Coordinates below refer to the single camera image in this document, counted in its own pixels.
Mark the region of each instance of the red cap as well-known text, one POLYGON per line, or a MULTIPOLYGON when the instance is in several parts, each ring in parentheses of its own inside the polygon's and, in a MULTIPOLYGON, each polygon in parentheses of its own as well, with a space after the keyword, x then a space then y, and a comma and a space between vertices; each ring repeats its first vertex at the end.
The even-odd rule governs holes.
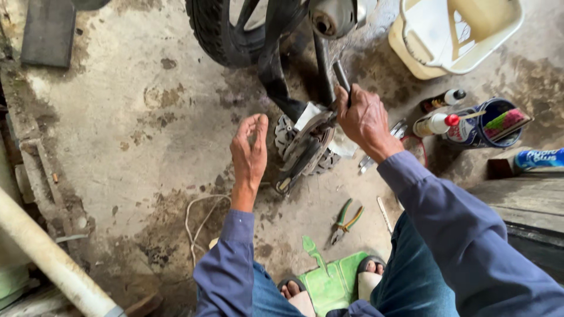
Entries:
POLYGON ((457 115, 448 115, 446 118, 444 118, 444 124, 448 126, 457 125, 459 121, 460 117, 457 115))

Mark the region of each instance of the blue long sleeve shirt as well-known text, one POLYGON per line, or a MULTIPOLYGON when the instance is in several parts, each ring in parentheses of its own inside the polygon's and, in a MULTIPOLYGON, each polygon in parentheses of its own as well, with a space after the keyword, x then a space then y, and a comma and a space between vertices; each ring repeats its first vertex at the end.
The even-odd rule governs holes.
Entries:
MULTIPOLYGON (((409 152, 378 171, 398 195, 466 316, 564 316, 564 289, 507 243, 501 218, 452 182, 439 179, 409 152)), ((218 244, 196 265, 197 316, 252 316, 254 215, 231 210, 218 244)), ((368 302, 352 317, 382 317, 368 302)))

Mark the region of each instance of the green handled pliers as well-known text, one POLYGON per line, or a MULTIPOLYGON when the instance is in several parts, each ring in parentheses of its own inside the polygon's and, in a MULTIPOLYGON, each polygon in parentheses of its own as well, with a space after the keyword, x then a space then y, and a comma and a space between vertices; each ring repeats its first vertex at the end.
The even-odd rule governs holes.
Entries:
POLYGON ((345 232, 349 232, 350 228, 358 221, 358 219, 362 215, 362 212, 364 212, 364 207, 361 206, 358 209, 358 211, 356 212, 356 215, 351 219, 351 221, 344 224, 345 216, 347 214, 347 210, 349 209, 349 206, 352 202, 353 202, 353 199, 350 198, 347 201, 347 203, 345 204, 345 206, 343 207, 343 209, 341 210, 341 214, 339 215, 339 219, 337 220, 337 223, 335 224, 337 226, 337 229, 335 230, 335 232, 333 233, 333 236, 331 237, 331 244, 335 244, 339 240, 341 240, 341 238, 343 238, 343 235, 345 235, 345 232))

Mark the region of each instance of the pvc pipe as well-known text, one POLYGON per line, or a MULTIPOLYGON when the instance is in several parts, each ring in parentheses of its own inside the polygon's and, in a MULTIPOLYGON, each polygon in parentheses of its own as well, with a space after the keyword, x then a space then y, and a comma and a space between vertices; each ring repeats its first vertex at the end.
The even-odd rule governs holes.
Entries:
POLYGON ((85 317, 126 317, 124 310, 2 189, 0 228, 85 317))

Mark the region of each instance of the blue bucket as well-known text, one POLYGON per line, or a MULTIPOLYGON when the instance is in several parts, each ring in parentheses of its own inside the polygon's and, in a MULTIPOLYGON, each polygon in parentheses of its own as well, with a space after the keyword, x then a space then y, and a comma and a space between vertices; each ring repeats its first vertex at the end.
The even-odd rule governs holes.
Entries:
POLYGON ((483 104, 459 110, 455 112, 458 116, 471 115, 484 110, 486 113, 475 118, 460 120, 458 125, 451 127, 447 133, 442 134, 443 140, 460 149, 510 147, 521 136, 522 128, 494 142, 484 133, 484 126, 504 112, 515 108, 515 105, 508 100, 492 98, 483 104))

